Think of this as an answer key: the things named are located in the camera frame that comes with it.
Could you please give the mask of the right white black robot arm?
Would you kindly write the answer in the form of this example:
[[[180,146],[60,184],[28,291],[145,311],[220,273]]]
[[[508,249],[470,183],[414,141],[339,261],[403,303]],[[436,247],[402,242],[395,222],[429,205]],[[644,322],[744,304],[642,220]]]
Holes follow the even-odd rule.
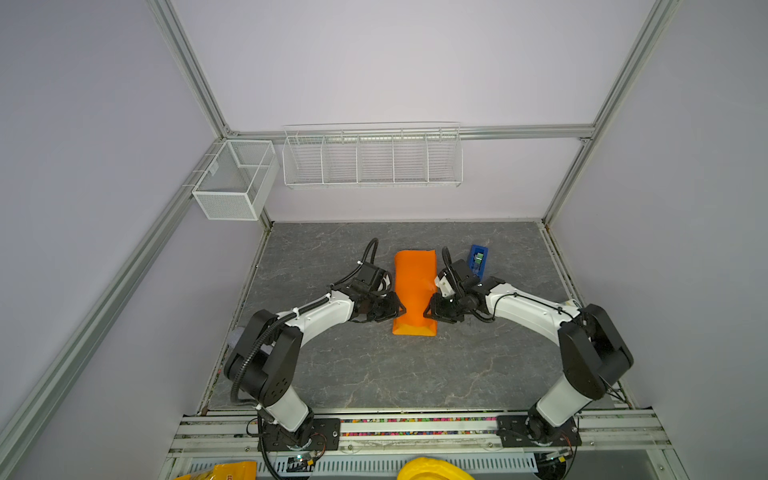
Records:
[[[553,342],[562,374],[529,409],[525,435],[536,445],[550,445],[575,424],[575,415],[606,396],[634,365],[629,347],[602,307],[553,303],[490,277],[480,279],[467,261],[441,251],[445,267],[435,278],[438,292],[424,316],[459,323],[471,315],[492,323],[507,320]]]

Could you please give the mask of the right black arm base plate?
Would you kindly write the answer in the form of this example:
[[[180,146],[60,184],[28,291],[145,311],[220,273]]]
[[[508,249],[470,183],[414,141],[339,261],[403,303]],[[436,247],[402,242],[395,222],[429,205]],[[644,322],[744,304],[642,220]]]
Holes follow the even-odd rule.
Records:
[[[538,416],[500,415],[497,436],[502,446],[512,447],[580,447],[582,439],[574,417],[561,426],[552,426]]]

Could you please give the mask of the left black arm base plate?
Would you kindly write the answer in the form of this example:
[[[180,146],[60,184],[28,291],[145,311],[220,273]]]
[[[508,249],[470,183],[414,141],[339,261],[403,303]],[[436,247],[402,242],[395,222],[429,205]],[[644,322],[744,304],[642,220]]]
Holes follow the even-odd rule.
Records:
[[[268,452],[276,451],[337,451],[341,440],[341,419],[312,418],[297,432],[289,432],[278,424],[267,423],[259,432]]]

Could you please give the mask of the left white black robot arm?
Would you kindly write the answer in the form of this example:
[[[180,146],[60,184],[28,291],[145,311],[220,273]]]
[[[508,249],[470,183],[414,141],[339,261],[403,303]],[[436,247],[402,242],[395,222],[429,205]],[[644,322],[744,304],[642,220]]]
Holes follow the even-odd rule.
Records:
[[[257,311],[230,347],[223,367],[230,402],[255,409],[262,426],[296,446],[310,441],[314,421],[292,386],[302,347],[335,326],[380,323],[406,312],[392,274],[375,264],[378,245],[371,239],[354,269],[318,299],[280,313]]]

